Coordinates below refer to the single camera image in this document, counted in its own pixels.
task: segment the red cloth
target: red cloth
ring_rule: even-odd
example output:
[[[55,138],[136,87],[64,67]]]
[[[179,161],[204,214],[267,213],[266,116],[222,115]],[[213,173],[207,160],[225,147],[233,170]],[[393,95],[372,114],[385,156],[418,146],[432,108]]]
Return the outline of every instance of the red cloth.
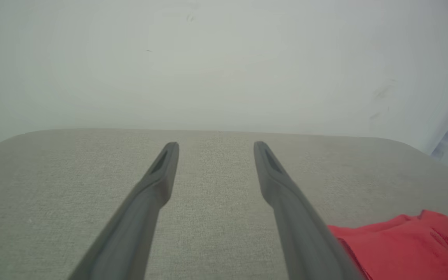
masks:
[[[328,226],[371,280],[448,280],[448,217],[421,215],[356,229]]]

